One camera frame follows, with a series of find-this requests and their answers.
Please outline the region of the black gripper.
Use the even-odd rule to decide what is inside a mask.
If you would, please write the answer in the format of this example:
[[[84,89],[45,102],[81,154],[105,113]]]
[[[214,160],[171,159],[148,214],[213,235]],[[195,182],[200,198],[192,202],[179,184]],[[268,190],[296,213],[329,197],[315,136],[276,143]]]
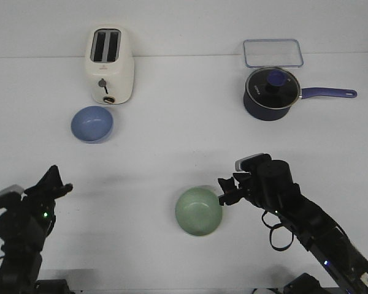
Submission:
[[[54,221],[56,199],[73,190],[72,184],[63,184],[56,165],[52,165],[40,181],[33,187],[20,189],[21,198],[18,215],[25,221]]]
[[[242,198],[258,208],[271,208],[266,198],[266,188],[258,175],[259,164],[251,172],[236,171],[229,179],[218,178],[218,184],[223,194],[218,197],[220,206],[231,206],[238,203]]]

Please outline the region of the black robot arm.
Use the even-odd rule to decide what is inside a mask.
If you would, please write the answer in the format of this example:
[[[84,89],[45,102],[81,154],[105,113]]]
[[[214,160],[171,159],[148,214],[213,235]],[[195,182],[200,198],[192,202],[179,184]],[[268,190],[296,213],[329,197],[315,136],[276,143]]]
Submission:
[[[71,293],[65,279],[40,280],[41,252],[55,222],[56,199],[73,189],[52,165],[36,185],[0,190],[0,293]]]
[[[229,179],[218,179],[219,204],[245,199],[284,227],[309,251],[345,293],[368,293],[368,260],[355,248],[341,226],[320,206],[302,195],[290,166],[260,153],[238,160]]]

